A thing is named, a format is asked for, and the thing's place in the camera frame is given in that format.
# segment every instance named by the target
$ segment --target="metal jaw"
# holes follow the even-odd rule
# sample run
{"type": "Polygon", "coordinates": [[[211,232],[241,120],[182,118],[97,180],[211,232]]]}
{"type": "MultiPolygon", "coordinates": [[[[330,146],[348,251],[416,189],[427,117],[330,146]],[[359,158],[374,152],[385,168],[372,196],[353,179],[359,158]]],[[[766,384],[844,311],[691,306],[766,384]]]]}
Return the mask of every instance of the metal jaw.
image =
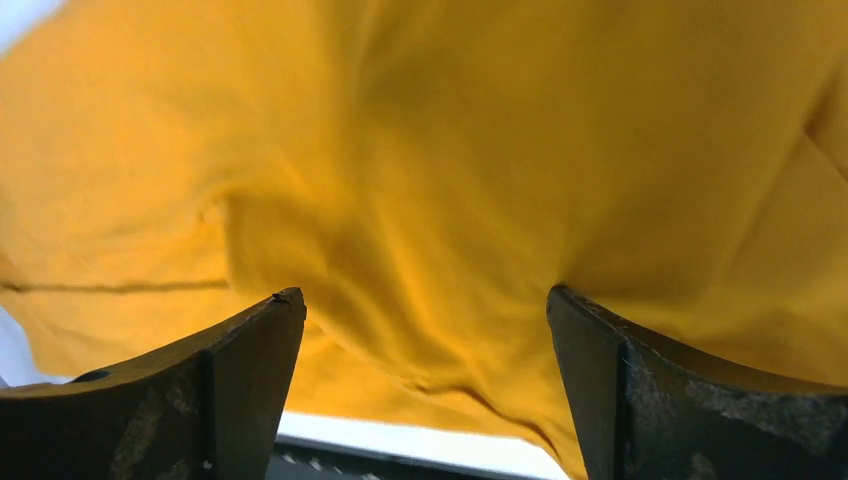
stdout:
{"type": "Polygon", "coordinates": [[[71,383],[0,390],[0,478],[264,478],[305,318],[288,289],[71,383]]]}
{"type": "Polygon", "coordinates": [[[848,389],[714,357],[565,287],[548,321],[590,480],[848,478],[848,389]]]}

